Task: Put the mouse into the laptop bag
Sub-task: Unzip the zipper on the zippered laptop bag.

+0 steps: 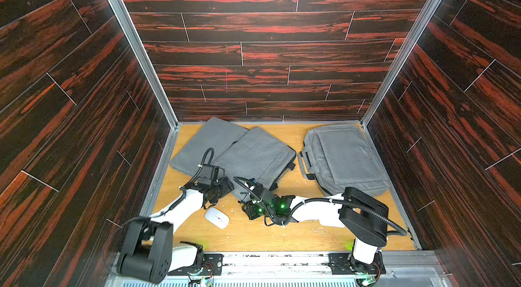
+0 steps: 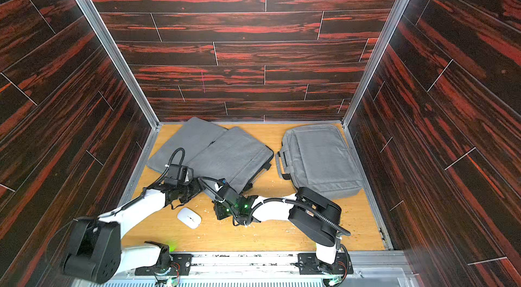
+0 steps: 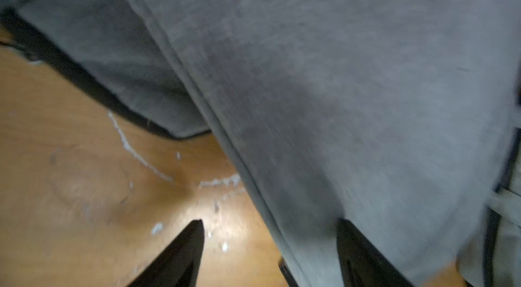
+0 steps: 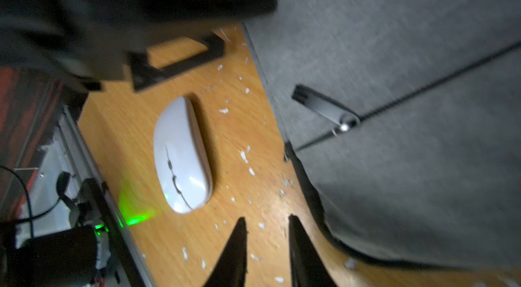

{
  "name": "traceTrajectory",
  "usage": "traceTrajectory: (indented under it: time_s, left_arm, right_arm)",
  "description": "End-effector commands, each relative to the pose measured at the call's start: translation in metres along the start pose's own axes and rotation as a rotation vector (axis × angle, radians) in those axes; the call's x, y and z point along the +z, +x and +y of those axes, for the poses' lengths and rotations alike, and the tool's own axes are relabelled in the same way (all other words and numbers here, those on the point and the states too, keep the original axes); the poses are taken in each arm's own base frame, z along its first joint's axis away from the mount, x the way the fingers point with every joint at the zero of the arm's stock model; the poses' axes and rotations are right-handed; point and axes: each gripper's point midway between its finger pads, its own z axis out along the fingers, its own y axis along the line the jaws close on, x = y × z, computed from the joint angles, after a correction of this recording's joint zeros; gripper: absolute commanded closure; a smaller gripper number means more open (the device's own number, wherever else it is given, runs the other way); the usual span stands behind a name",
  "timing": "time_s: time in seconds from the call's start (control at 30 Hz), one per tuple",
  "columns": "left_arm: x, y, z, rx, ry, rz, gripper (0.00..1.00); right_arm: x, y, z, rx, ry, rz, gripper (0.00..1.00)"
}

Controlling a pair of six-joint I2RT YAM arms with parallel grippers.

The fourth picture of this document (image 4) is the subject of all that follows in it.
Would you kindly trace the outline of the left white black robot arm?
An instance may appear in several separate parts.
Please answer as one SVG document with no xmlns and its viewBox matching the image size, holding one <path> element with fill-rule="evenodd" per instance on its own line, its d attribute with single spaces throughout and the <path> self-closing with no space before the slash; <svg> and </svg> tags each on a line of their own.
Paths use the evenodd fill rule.
<svg viewBox="0 0 521 287">
<path fill-rule="evenodd" d="M 214 29 L 277 0 L 1 0 L 1 65 L 46 72 L 80 92 L 136 92 L 223 56 Z"/>
</svg>

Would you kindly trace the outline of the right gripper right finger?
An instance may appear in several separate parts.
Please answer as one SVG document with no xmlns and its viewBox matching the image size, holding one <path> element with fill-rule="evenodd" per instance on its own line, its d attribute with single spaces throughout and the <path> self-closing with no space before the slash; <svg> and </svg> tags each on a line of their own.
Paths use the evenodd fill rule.
<svg viewBox="0 0 521 287">
<path fill-rule="evenodd" d="M 288 220 L 292 286 L 336 286 L 298 216 L 290 215 Z"/>
</svg>

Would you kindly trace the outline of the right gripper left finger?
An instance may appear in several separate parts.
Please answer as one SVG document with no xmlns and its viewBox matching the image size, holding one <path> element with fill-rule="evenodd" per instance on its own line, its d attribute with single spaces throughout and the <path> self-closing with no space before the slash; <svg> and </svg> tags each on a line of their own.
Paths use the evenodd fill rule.
<svg viewBox="0 0 521 287">
<path fill-rule="evenodd" d="M 245 286 L 248 253 L 246 219 L 240 217 L 204 287 Z"/>
</svg>

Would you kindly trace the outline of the grey laptop bag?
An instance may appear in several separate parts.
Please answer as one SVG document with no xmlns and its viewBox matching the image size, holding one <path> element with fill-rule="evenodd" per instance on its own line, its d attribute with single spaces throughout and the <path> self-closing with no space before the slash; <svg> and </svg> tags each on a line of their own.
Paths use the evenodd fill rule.
<svg viewBox="0 0 521 287">
<path fill-rule="evenodd" d="M 338 249 L 520 266 L 520 0 L 278 0 L 245 28 Z"/>
</svg>

